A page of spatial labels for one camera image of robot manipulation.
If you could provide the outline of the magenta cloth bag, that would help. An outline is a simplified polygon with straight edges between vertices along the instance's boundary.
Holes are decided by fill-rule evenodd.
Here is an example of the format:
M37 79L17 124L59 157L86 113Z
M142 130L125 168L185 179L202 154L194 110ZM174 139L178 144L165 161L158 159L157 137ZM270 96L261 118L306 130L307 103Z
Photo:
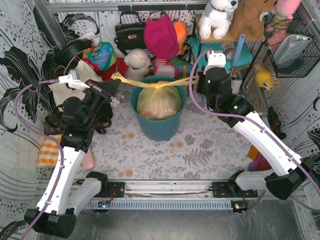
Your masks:
M177 34L169 16L165 13L160 19L147 19L144 28L144 43L156 58L170 60L179 52Z

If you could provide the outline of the red clothing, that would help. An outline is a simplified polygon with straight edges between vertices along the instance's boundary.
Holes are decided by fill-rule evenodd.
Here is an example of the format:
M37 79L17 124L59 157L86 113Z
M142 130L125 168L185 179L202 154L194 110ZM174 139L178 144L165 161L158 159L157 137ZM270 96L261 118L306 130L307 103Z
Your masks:
M88 64L95 71L95 73L102 78L103 82L110 81L112 74L116 72L119 72L122 76L124 76L128 69L128 65L124 62L123 58L118 58L107 70L98 70L98 66L91 62L88 62Z

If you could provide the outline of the teal trash bin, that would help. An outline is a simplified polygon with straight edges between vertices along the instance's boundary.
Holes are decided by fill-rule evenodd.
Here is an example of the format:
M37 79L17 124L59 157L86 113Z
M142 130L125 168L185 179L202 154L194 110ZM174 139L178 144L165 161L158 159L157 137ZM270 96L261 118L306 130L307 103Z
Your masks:
M141 82L147 84L157 83L161 80L161 77L163 77L165 81L169 82L175 80L169 76L154 75L143 79ZM141 90L141 87L134 86L130 94L130 105L133 110L133 113L136 115L136 118L138 120L139 126L143 134L154 141L169 141L178 132L180 125L180 117L187 105L187 93L185 87L177 87L178 93L182 97L182 110L178 112L178 114L176 114L175 116L164 120L147 119L136 112L138 95L141 92Z

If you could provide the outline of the small white plush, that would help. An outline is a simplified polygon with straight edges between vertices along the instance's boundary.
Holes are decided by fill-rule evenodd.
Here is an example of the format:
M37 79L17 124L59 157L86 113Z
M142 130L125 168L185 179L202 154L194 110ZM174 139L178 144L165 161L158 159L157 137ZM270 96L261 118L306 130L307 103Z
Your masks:
M110 102L110 106L113 109L116 109L119 107L119 105L121 104L121 102L125 99L125 96L123 94L117 94L116 96L113 96L110 98L111 102Z

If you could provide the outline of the rainbow folded cloth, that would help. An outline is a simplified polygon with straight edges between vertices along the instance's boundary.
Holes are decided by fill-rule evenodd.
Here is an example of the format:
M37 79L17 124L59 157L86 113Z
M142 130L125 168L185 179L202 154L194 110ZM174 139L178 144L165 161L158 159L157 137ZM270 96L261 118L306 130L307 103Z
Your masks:
M177 75L174 76L176 80L187 78L190 76L190 72L193 68L193 65L186 62L185 60L174 57L170 60L177 72Z

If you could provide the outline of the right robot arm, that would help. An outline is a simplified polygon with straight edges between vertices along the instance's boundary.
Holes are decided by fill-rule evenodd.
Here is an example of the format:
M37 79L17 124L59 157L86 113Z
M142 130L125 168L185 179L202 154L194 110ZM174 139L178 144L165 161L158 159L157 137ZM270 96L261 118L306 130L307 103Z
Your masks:
M307 179L315 160L292 151L243 97L233 94L225 68L211 66L199 71L197 92L205 96L210 112L249 140L271 166L269 170L237 171L227 181L232 194L262 190L280 200L288 199Z

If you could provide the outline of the blue floor mop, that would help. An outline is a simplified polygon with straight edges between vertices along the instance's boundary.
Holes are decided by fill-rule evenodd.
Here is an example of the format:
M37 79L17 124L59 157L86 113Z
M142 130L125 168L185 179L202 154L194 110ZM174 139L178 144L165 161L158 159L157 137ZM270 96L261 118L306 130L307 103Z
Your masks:
M241 34L239 36L239 39L238 39L238 42L237 42L237 45L236 45L236 49L235 49L235 53L234 53L234 56L233 56L233 60L232 60L232 65L231 65L231 68L230 68L230 71L229 71L229 75L231 77L231 80L232 80L233 74L235 73L235 67L238 64L238 61L239 61L239 58L240 58L240 54L242 52L242 48L243 48L245 39L246 39L246 35L245 34Z

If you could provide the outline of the black round hat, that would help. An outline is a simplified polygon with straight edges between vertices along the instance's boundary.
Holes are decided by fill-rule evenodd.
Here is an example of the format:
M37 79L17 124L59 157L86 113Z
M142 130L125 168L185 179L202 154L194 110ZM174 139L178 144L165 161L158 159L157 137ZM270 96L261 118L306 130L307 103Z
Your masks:
M63 49L54 49L54 61L57 65L66 67L70 60L78 55L81 51L89 49L93 46L93 41L90 39L76 39L67 44Z

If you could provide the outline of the orange plush toy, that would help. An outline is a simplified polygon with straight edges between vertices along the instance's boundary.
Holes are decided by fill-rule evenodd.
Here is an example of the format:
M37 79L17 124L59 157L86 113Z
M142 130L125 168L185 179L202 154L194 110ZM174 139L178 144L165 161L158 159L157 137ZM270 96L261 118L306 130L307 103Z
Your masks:
M177 42L179 46L178 55L182 55L187 48L187 46L185 45L185 41L188 35L187 26L183 21L176 21L173 23L173 27L176 32Z

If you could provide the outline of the black orange cloth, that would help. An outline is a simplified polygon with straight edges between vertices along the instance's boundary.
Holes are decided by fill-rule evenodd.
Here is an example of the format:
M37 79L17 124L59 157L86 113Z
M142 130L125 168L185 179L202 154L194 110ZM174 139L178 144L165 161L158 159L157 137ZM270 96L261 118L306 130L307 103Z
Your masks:
M281 132L281 121L279 120L278 114L275 112L273 107L270 107L267 112L267 120L272 132L280 139L283 140L286 138L286 134Z

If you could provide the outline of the orange checkered towel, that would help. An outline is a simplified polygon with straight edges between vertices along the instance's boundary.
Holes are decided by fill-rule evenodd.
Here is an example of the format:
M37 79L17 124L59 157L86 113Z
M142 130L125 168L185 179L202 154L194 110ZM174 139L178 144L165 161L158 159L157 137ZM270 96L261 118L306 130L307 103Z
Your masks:
M54 168L59 156L58 145L48 137L45 137L38 153L37 165L40 168Z

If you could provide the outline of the yellow trash bag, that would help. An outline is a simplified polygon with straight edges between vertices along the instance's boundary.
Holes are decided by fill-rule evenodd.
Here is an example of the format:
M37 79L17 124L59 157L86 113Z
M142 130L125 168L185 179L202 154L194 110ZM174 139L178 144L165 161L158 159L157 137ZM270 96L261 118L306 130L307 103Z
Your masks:
M183 108L183 100L177 87L189 85L187 77L174 81L165 81L163 77L157 83L143 83L123 77L119 72L111 75L112 80L140 87L142 90L138 94L136 112L149 120L169 119Z

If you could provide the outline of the yellow plush toy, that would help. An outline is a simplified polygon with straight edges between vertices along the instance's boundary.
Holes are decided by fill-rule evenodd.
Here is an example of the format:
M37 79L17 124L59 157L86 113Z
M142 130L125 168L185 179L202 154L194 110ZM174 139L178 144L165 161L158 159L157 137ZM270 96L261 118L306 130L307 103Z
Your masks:
M255 61L253 63L253 68L255 72L255 80L258 87L264 88L269 91L272 87L272 76L270 72L265 68L265 65L262 61Z

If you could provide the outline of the pink plush toy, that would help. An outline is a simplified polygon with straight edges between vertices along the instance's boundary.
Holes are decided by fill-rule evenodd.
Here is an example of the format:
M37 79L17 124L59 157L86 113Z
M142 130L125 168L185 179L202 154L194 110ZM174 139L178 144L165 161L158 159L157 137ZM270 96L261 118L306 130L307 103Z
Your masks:
M278 0L271 10L273 17L267 29L271 31L287 29L300 3L301 0Z

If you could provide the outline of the pink head plush doll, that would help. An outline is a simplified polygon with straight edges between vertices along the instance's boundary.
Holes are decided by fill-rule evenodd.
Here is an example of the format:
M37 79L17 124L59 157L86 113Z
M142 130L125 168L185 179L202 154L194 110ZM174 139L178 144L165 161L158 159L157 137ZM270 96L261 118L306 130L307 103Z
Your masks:
M174 64L165 59L155 58L153 63L153 74L155 76L169 76L174 78L179 74L179 71L175 68Z

